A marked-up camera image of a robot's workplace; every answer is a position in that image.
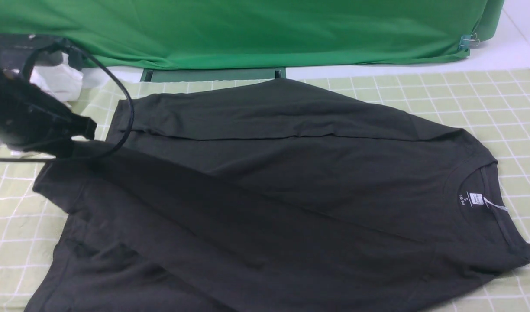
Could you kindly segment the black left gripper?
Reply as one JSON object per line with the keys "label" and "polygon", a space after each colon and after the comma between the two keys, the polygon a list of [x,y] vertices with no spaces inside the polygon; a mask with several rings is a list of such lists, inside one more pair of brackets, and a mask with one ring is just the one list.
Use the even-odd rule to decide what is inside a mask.
{"label": "black left gripper", "polygon": [[10,150],[69,158],[74,137],[94,140],[97,123],[19,78],[0,78],[0,143]]}

